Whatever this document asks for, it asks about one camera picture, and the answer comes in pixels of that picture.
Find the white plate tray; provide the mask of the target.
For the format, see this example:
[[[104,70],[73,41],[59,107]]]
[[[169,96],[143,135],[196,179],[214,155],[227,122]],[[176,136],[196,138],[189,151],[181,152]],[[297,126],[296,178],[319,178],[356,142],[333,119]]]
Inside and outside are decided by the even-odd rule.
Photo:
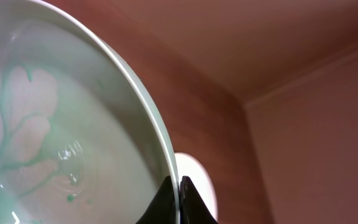
[[[0,223],[136,223],[178,171],[127,62],[45,1],[0,1]]]

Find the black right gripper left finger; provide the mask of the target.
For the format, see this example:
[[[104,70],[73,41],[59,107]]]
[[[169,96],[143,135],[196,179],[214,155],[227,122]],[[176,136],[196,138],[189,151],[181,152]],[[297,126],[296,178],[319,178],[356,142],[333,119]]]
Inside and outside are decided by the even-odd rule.
[[[136,224],[175,224],[176,207],[170,176],[164,178],[156,195]]]

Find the white plate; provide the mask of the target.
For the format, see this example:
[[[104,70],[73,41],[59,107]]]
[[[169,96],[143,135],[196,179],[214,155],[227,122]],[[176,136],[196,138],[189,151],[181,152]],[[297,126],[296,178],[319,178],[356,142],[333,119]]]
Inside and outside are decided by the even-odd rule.
[[[213,183],[204,166],[193,156],[183,153],[175,153],[176,165],[180,180],[184,176],[191,179],[204,204],[212,217],[218,221],[218,203]]]

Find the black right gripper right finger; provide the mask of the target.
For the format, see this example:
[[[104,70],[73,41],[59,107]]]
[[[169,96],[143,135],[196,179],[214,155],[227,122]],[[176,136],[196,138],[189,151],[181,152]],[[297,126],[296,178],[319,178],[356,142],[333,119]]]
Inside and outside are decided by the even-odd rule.
[[[188,176],[180,183],[180,223],[218,224]]]

